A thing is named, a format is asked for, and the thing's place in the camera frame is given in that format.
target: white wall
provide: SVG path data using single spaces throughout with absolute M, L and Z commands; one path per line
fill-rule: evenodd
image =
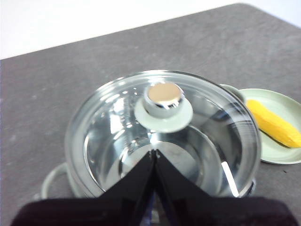
M 1 59 L 236 3 L 235 0 L 1 0 Z M 246 0 L 301 27 L 301 0 Z

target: pot handle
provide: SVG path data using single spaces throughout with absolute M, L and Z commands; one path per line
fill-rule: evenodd
M 62 174 L 67 174 L 67 163 L 66 162 L 55 167 L 45 177 L 43 184 L 42 184 L 42 188 L 41 188 L 41 199 L 48 198 L 48 192 L 49 192 L 49 188 L 50 188 L 51 184 L 58 176 L 60 176 Z
M 233 93 L 235 96 L 237 96 L 243 103 L 246 103 L 245 96 L 235 87 L 227 84 L 220 84 L 223 88 Z

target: pot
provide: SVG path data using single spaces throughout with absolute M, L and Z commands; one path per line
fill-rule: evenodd
M 155 70 L 111 81 L 74 114 L 67 161 L 46 177 L 41 197 L 64 173 L 76 197 L 98 197 L 150 149 L 212 196 L 245 196 L 261 142 L 244 101 L 236 88 L 190 73 Z

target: pot body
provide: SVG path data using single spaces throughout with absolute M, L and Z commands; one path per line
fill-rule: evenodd
M 194 111 L 186 128 L 157 133 L 137 122 L 133 109 L 146 80 L 175 81 L 185 91 Z M 75 196 L 100 196 L 152 148 L 212 196 L 248 194 L 260 162 L 260 137 L 243 97 L 229 87 L 172 71 L 136 73 L 100 87 L 66 132 L 67 175 Z

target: black object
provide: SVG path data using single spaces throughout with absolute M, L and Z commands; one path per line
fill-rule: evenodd
M 209 196 L 185 178 L 159 150 L 152 150 L 99 198 L 33 202 L 19 211 L 12 226 L 136 226 L 154 191 L 171 225 L 298 225 L 286 205 L 279 201 Z

